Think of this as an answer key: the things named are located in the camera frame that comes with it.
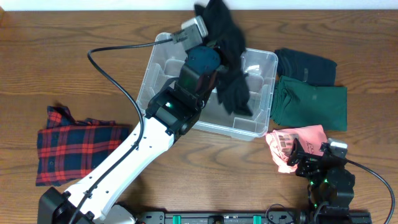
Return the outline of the black garment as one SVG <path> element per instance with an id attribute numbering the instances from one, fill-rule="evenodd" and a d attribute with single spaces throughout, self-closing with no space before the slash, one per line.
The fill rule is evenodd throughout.
<path id="1" fill-rule="evenodd" d="M 217 74 L 217 98 L 228 114 L 252 116 L 248 106 L 250 98 L 242 71 L 241 56 L 246 51 L 242 30 L 234 23 L 230 10 L 222 0 L 210 0 L 206 6 L 194 5 L 197 16 L 201 16 L 208 30 L 206 44 L 214 44 L 221 55 L 224 66 Z"/>

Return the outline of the clear plastic storage bin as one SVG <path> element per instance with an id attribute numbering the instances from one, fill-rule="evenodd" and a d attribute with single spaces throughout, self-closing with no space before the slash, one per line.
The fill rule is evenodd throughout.
<path id="1" fill-rule="evenodd" d="M 167 80 L 180 75 L 186 57 L 181 44 L 168 42 L 153 47 L 136 100 L 142 111 L 147 109 L 150 100 Z M 252 116 L 229 115 L 224 106 L 218 103 L 217 92 L 213 90 L 200 119 L 193 126 L 195 129 L 245 141 L 265 135 L 272 106 L 277 56 L 272 52 L 247 49 L 241 55 L 241 67 L 247 74 L 250 94 L 248 106 Z"/>

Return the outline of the red navy plaid shirt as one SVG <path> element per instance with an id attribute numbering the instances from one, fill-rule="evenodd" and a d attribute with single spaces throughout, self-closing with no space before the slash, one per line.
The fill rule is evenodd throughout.
<path id="1" fill-rule="evenodd" d="M 127 137 L 115 121 L 75 120 L 66 106 L 47 107 L 47 125 L 37 133 L 36 186 L 60 186 L 97 168 Z"/>

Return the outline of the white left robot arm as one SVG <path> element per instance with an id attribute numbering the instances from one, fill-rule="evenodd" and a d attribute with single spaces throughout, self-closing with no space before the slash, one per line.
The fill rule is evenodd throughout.
<path id="1" fill-rule="evenodd" d="M 139 124 L 114 152 L 63 193 L 51 187 L 41 196 L 38 223 L 105 223 L 126 188 L 199 120 L 221 63 L 214 47 L 188 50 L 176 82 L 149 101 Z"/>

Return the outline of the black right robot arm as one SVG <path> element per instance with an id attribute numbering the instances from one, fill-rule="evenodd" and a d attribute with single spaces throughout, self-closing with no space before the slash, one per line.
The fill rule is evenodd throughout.
<path id="1" fill-rule="evenodd" d="M 308 180 L 308 202 L 312 210 L 336 209 L 346 213 L 354 197 L 355 176 L 345 169 L 348 145 L 329 138 L 320 146 L 322 155 L 305 152 L 294 139 L 288 166 L 296 166 L 295 175 Z"/>

